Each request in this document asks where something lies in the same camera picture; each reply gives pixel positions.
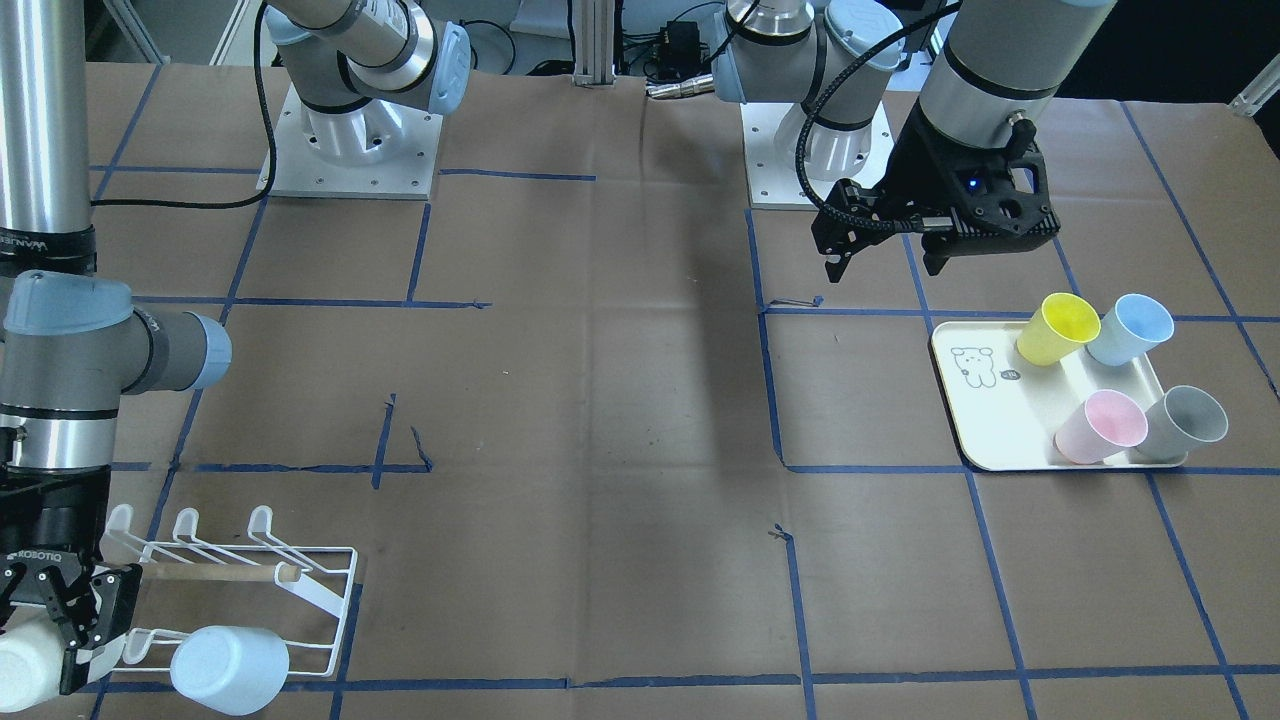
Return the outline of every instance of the light blue cup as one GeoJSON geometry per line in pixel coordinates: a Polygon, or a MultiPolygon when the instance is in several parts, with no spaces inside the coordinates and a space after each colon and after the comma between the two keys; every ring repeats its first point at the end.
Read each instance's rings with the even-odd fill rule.
{"type": "Polygon", "coordinates": [[[1124,365],[1174,337],[1174,318],[1164,305],[1146,295],[1129,293],[1116,300],[1102,318],[1097,340],[1087,345],[1089,355],[1103,365],[1124,365]]]}

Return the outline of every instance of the white cup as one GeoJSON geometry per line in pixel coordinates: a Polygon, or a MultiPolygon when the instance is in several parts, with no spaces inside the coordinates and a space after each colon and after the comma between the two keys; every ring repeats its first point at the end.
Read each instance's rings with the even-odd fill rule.
{"type": "Polygon", "coordinates": [[[1138,452],[1153,460],[1176,460],[1197,447],[1226,437],[1226,410],[1213,396],[1192,386],[1169,388],[1147,410],[1147,439],[1138,452]]]}
{"type": "MultiPolygon", "coordinates": [[[[97,682],[120,660],[124,637],[108,644],[90,662],[88,682],[97,682]]],[[[58,697],[63,675],[63,638],[44,607],[15,607],[0,635],[0,712],[20,712],[58,697]]]]}
{"type": "Polygon", "coordinates": [[[224,715],[262,710],[288,674],[288,646],[262,628],[201,628],[182,641],[169,665],[175,691],[224,715]]]}

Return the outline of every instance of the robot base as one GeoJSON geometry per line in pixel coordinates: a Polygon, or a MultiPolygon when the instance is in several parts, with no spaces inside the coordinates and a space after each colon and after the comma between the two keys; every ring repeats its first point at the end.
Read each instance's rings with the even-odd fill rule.
{"type": "MultiPolygon", "coordinates": [[[[303,106],[291,87],[276,122],[279,161],[271,195],[285,197],[367,197],[430,200],[444,118],[401,109],[403,150],[369,165],[335,165],[312,147],[303,131],[303,106]]],[[[266,164],[257,187],[266,182],[266,164]]]]}
{"type": "MultiPolygon", "coordinates": [[[[748,102],[742,105],[742,141],[746,149],[746,183],[750,190],[751,208],[756,210],[813,210],[813,204],[800,191],[796,179],[795,138],[787,151],[778,150],[774,136],[792,102],[748,102]]],[[[872,119],[872,149],[867,161],[851,179],[863,187],[872,187],[884,177],[893,138],[888,129],[888,117],[884,106],[876,109],[872,119]]],[[[809,178],[820,197],[826,197],[833,179],[819,181],[809,178]]]]}

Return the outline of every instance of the white mounting plate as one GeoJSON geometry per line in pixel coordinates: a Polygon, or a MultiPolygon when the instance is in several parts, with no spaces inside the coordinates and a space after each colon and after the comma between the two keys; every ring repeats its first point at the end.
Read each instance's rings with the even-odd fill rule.
{"type": "Polygon", "coordinates": [[[1134,470],[1176,468],[1187,460],[1151,462],[1137,450],[1094,465],[1062,457],[1053,447],[1053,433],[1094,391],[1117,389],[1142,407],[1155,405],[1165,391],[1146,355],[1110,368],[1078,350],[1056,365],[1032,365],[1014,346],[1025,324],[954,322],[933,331],[929,345],[960,450],[974,465],[983,470],[1134,470]]]}
{"type": "MultiPolygon", "coordinates": [[[[748,102],[741,106],[746,184],[751,193],[751,208],[756,210],[813,210],[813,204],[800,192],[800,181],[796,179],[795,140],[785,152],[778,152],[773,145],[773,136],[792,105],[794,102],[748,102]]],[[[863,169],[851,179],[863,187],[878,183],[884,177],[892,150],[888,117],[884,114],[884,105],[879,105],[872,118],[872,151],[863,169]]],[[[822,197],[836,184],[814,178],[809,178],[809,183],[822,197]]]]}
{"type": "MultiPolygon", "coordinates": [[[[444,118],[407,108],[402,109],[402,114],[407,137],[401,154],[372,165],[334,165],[311,149],[302,129],[302,101],[289,87],[275,127],[279,163],[271,195],[430,200],[444,118]]],[[[265,178],[264,161],[257,178],[259,190],[265,178]]]]}

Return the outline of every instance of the gray cup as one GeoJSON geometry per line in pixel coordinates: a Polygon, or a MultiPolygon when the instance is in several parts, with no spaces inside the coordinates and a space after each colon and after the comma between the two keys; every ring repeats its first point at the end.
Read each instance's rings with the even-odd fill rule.
{"type": "Polygon", "coordinates": [[[1176,460],[1226,437],[1226,411],[1201,388],[1176,386],[1147,410],[1147,427],[1138,452],[1153,460],[1176,460]]]}

